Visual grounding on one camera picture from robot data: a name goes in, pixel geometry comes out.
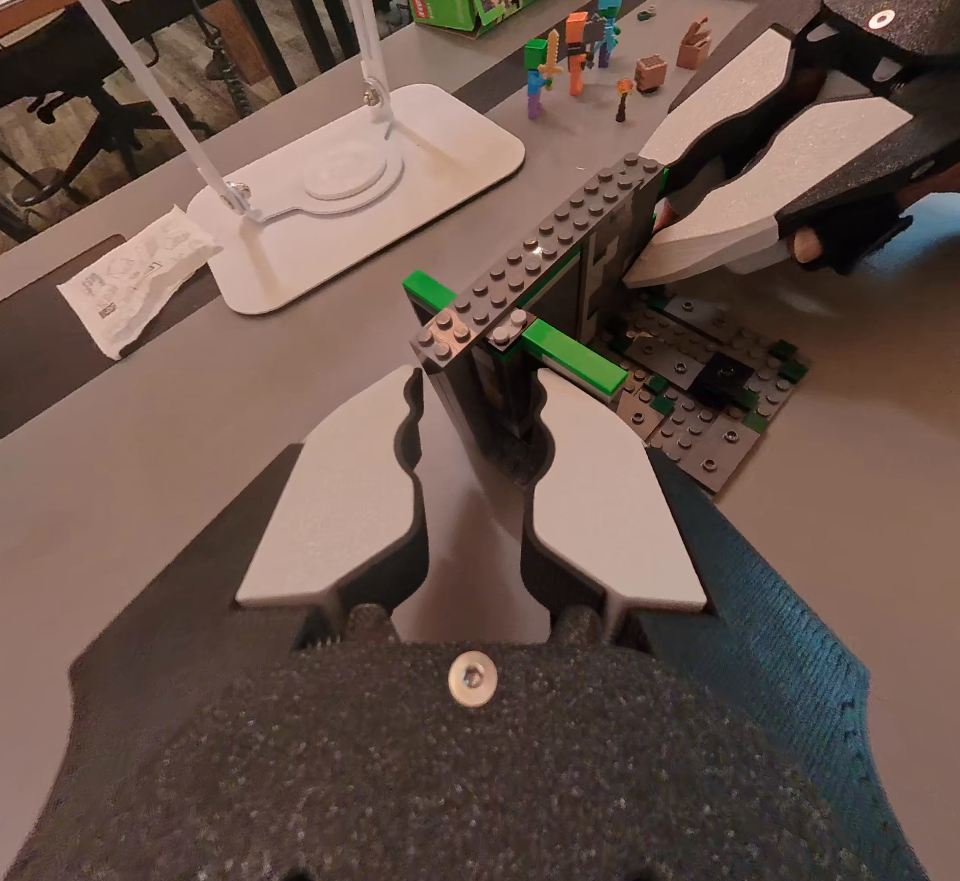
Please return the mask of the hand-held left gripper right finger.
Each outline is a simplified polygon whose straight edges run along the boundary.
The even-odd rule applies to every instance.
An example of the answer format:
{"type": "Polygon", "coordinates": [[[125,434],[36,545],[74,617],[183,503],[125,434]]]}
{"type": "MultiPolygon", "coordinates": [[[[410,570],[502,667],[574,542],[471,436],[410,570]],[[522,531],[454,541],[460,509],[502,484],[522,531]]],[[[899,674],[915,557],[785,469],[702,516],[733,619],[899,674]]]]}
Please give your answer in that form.
{"type": "Polygon", "coordinates": [[[536,372],[543,462],[526,494],[521,577],[550,613],[700,613],[708,598],[640,437],[550,368],[536,372]]]}

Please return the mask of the grey green brick building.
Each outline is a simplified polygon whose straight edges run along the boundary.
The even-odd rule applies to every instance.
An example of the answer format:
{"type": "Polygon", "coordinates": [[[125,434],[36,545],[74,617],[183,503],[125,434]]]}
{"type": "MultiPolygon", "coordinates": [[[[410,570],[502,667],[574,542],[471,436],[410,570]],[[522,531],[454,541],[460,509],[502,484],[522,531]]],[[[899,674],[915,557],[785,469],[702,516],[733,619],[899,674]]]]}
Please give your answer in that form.
{"type": "Polygon", "coordinates": [[[519,484],[535,466],[535,373],[550,368],[717,493],[809,366],[719,305],[663,285],[630,289],[624,275],[589,342],[516,311],[465,360],[427,374],[462,437],[519,484]]]}

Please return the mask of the person's right hand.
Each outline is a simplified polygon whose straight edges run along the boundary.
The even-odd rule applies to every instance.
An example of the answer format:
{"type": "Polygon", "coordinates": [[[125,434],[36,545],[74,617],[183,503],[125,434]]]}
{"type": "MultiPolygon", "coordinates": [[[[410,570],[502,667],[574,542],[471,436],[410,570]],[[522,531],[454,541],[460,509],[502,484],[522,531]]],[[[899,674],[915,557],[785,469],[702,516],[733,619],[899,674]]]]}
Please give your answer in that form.
{"type": "Polygon", "coordinates": [[[905,215],[894,198],[882,197],[875,204],[826,212],[811,225],[799,228],[786,240],[786,247],[807,272],[828,269],[849,275],[865,257],[885,247],[912,223],[913,217],[905,215]]]}

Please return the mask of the long grey brick plate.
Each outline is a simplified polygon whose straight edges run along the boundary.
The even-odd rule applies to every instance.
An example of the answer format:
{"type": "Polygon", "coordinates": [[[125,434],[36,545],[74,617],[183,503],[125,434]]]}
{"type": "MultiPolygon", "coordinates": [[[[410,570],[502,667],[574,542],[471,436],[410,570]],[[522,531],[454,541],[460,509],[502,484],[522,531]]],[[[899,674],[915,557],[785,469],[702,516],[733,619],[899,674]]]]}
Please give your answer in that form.
{"type": "Polygon", "coordinates": [[[666,173],[654,160],[626,154],[459,292],[423,271],[409,274],[402,285],[420,320],[412,347],[424,370],[453,369],[517,311],[591,341],[603,304],[651,238],[666,173]]]}

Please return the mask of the black office chair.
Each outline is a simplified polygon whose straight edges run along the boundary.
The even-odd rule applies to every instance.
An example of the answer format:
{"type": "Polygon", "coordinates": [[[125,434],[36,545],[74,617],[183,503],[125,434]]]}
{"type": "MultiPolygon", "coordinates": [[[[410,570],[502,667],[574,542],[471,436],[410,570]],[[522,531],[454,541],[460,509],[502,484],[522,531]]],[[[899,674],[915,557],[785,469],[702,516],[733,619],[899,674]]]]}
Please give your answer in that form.
{"type": "Polygon", "coordinates": [[[130,179],[138,177],[135,150],[142,148],[138,131],[168,131],[169,125],[149,100],[122,103],[105,87],[122,66],[121,59],[87,12],[77,3],[29,36],[2,48],[2,107],[28,99],[28,111],[44,124],[54,123],[57,108],[81,98],[97,119],[64,172],[42,179],[13,164],[23,179],[14,199],[34,206],[60,191],[79,203],[88,200],[73,184],[102,152],[117,152],[130,179]]]}

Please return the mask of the white desktop stand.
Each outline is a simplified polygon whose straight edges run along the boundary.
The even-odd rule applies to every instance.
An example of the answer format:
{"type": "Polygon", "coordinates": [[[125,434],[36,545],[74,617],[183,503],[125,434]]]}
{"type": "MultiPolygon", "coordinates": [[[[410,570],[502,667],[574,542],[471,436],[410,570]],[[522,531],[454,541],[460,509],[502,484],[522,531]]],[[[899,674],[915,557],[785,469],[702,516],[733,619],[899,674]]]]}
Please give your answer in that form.
{"type": "Polygon", "coordinates": [[[209,262],[227,306],[275,311],[521,167],[522,141],[432,84],[391,92],[372,0],[348,0],[364,105],[222,175],[102,0],[78,0],[206,183],[144,234],[209,262]]]}

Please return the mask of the green headed toy figure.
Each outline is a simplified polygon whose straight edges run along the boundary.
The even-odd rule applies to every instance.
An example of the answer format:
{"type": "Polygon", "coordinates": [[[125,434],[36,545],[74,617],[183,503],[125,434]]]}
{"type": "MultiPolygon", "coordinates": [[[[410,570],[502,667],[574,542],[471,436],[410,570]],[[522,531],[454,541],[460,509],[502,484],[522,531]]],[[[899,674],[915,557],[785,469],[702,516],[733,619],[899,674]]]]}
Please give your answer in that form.
{"type": "Polygon", "coordinates": [[[530,121],[538,119],[542,114],[542,91],[549,89],[554,77],[562,71],[558,64],[559,43],[559,32],[553,28],[546,37],[531,39],[524,46],[527,116],[530,121]]]}

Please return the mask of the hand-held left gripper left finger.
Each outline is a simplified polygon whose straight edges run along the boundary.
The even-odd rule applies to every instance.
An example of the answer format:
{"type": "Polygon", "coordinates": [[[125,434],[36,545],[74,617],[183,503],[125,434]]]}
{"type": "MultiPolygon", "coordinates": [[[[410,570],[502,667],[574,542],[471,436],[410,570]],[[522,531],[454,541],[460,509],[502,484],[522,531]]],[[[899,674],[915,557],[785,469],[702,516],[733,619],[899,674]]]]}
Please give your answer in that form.
{"type": "Polygon", "coordinates": [[[245,608],[395,608],[425,581],[423,371],[403,364],[306,436],[237,590],[245,608]]]}

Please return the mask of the orange headed toy figure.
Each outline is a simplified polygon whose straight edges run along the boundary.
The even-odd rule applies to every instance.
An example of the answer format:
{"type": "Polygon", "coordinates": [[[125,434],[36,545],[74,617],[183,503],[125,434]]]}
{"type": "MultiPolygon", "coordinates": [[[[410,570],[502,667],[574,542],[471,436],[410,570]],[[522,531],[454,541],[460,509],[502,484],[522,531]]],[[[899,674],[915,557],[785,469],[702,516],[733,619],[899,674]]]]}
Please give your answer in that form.
{"type": "Polygon", "coordinates": [[[585,34],[589,20],[587,11],[575,11],[568,15],[564,23],[568,91],[574,98],[583,92],[582,74],[587,60],[585,34]]]}

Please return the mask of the person's blue knit clothing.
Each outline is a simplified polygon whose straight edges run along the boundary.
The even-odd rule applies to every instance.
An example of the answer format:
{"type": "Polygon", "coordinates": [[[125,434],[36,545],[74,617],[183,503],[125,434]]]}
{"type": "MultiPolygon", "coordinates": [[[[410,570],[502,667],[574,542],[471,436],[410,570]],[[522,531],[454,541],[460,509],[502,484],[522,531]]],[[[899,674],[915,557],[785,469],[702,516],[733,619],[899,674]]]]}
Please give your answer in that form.
{"type": "Polygon", "coordinates": [[[806,763],[870,767],[866,666],[676,463],[647,454],[708,600],[693,669],[806,763]]]}

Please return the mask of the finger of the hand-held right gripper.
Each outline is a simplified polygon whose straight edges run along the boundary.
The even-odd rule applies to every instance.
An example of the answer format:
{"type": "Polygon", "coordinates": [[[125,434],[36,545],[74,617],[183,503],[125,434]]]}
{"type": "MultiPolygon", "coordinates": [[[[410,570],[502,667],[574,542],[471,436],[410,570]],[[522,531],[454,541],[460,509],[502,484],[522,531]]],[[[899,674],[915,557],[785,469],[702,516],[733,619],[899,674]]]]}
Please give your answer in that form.
{"type": "Polygon", "coordinates": [[[770,263],[779,251],[776,215],[912,119],[876,96],[813,104],[738,178],[656,234],[624,275],[624,284],[644,288],[744,260],[752,267],[770,263]]]}
{"type": "Polygon", "coordinates": [[[826,28],[789,40],[769,27],[674,107],[641,149],[668,180],[692,180],[713,162],[744,175],[809,107],[826,77],[826,28]]]}

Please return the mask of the brown stepped brick piece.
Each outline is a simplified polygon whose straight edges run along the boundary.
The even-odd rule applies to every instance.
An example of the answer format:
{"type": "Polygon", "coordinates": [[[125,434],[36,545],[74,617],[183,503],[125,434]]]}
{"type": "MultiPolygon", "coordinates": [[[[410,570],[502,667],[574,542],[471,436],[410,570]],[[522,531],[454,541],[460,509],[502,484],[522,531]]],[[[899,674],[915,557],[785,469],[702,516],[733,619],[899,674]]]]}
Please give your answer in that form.
{"type": "Polygon", "coordinates": [[[677,68],[694,72],[707,59],[712,47],[709,21],[709,16],[704,15],[690,23],[678,45],[677,68]]]}

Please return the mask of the printed white paper bag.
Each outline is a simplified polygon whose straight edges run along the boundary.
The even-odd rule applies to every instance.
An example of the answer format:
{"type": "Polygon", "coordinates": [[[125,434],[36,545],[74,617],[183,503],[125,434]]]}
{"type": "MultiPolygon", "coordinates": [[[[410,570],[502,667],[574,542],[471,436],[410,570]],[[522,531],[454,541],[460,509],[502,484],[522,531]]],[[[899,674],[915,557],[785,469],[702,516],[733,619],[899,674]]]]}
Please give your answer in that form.
{"type": "Polygon", "coordinates": [[[102,354],[118,361],[174,293],[222,249],[174,206],[57,290],[102,354]]]}

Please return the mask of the cyan headed toy figure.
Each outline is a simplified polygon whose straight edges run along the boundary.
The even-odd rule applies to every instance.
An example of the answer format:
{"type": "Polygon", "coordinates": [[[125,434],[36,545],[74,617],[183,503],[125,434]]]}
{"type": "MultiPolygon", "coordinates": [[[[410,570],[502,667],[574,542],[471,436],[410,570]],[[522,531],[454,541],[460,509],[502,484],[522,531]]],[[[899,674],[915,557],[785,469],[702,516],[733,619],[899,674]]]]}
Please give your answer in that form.
{"type": "Polygon", "coordinates": [[[598,0],[596,13],[587,23],[584,39],[590,46],[587,61],[596,62],[601,70],[609,68],[611,57],[618,46],[621,29],[618,26],[623,0],[598,0]]]}

